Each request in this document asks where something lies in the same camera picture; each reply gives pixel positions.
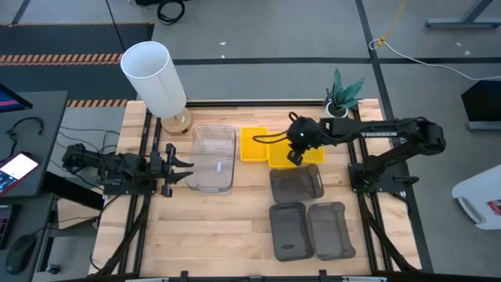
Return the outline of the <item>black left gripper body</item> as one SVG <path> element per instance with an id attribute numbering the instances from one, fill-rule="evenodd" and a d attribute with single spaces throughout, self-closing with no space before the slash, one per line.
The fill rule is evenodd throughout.
<path id="1" fill-rule="evenodd" d="M 171 159 L 175 148 L 171 143 L 166 145 L 165 152 L 167 159 L 164 160 L 158 151 L 150 153 L 150 172 L 154 179 L 163 179 L 164 184 L 161 187 L 160 194 L 164 197 L 172 197 L 172 189 L 170 187 L 170 174 L 173 172 Z"/>

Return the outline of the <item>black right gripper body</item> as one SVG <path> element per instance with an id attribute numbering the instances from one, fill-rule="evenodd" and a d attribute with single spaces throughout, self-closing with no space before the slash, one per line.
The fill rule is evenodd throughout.
<path id="1" fill-rule="evenodd" d="M 311 148 L 317 149 L 324 145 L 318 124 L 309 117 L 298 117 L 287 129 L 290 148 L 296 154 L 303 154 Z"/>

